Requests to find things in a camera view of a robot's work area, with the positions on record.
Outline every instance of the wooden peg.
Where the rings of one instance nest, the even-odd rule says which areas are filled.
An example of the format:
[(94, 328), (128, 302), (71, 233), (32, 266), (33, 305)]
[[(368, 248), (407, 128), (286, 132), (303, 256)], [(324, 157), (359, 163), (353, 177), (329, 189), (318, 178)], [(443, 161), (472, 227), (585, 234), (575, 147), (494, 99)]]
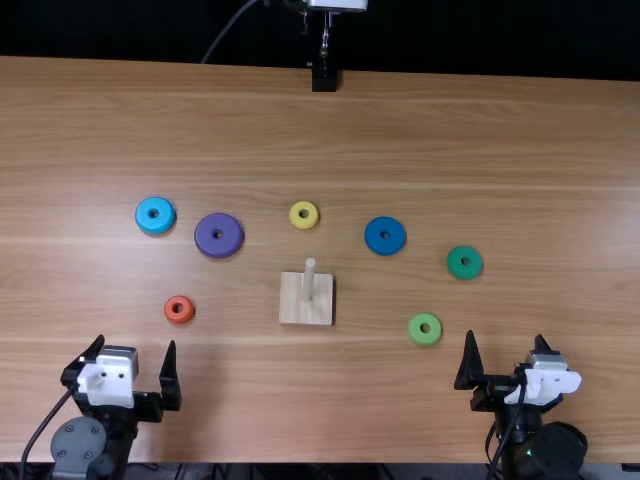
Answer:
[(280, 323), (333, 323), (333, 275), (315, 270), (315, 259), (307, 258), (304, 273), (280, 275)]
[(302, 277), (302, 299), (305, 302), (311, 301), (313, 294), (313, 276), (316, 273), (316, 259), (307, 258), (304, 264), (304, 277)]

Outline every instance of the ring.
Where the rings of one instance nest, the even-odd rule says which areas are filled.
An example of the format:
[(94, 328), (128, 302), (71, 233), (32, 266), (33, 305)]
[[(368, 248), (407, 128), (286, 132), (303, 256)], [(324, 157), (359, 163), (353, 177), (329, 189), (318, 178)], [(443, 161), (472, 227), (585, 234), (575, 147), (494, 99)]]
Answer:
[(409, 320), (409, 337), (416, 345), (435, 345), (442, 336), (442, 324), (435, 315), (418, 313)]
[(393, 255), (407, 242), (407, 233), (395, 218), (377, 217), (364, 230), (364, 241), (378, 255)]
[(165, 233), (175, 221), (176, 211), (171, 203), (162, 197), (146, 198), (136, 208), (136, 223), (145, 233)]
[(311, 202), (294, 203), (289, 210), (289, 221), (298, 230), (308, 230), (318, 223), (318, 209)]
[(164, 316), (173, 324), (187, 323), (195, 315), (196, 309), (191, 300), (181, 295), (171, 297), (164, 304)]
[(482, 272), (482, 255), (473, 247), (456, 247), (449, 252), (447, 267), (449, 273), (459, 280), (471, 280)]
[(244, 232), (240, 223), (226, 213), (204, 217), (193, 233), (198, 250), (209, 257), (230, 257), (242, 247)]

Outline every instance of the yellow ring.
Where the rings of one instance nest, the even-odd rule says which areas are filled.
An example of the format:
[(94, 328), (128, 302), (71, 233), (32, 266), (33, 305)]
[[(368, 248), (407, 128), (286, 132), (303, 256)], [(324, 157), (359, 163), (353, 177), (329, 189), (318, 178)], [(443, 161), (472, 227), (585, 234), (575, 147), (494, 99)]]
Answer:
[(320, 215), (318, 209), (311, 202), (298, 202), (289, 210), (291, 225), (298, 230), (308, 230), (318, 223)]

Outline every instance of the wooden base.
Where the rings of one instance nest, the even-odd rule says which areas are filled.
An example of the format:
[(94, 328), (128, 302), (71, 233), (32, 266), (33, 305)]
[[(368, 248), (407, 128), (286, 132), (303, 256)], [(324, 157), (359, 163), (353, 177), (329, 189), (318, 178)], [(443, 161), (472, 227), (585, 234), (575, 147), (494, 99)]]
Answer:
[(333, 323), (333, 275), (313, 276), (311, 300), (302, 297), (304, 273), (282, 272), (280, 276), (280, 323), (328, 325)]

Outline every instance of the dark green ring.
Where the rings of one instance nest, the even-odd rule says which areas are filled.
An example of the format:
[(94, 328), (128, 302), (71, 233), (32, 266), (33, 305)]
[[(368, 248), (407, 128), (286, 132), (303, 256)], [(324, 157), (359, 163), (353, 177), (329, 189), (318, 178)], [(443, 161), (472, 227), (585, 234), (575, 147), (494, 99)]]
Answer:
[(447, 257), (449, 273), (459, 280), (471, 280), (482, 272), (482, 255), (466, 245), (454, 248)]

